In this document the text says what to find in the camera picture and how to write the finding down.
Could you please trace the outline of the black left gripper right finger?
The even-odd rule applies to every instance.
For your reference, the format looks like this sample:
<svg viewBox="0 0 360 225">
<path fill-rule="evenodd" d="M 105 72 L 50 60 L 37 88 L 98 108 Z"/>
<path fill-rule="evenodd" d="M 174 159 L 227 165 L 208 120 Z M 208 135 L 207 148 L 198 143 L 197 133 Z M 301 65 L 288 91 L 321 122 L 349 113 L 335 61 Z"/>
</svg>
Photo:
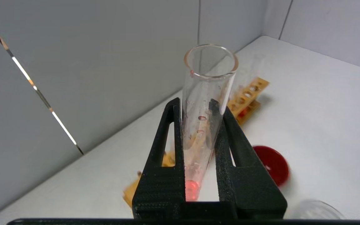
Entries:
<svg viewBox="0 0 360 225">
<path fill-rule="evenodd" d="M 215 143 L 219 201 L 210 219 L 283 219 L 287 201 L 229 108 Z"/>
</svg>

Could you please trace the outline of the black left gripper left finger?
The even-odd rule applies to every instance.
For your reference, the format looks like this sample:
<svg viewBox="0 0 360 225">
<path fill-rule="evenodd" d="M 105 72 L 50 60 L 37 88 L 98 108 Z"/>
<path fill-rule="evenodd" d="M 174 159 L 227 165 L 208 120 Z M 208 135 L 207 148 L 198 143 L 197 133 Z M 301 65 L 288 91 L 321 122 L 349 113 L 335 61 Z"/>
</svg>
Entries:
<svg viewBox="0 0 360 225">
<path fill-rule="evenodd" d="M 163 167 L 170 124 L 174 125 L 175 165 Z M 178 218 L 180 205 L 185 200 L 181 107 L 180 99 L 174 98 L 162 113 L 132 200 L 132 213 L 134 219 L 174 219 Z"/>
</svg>

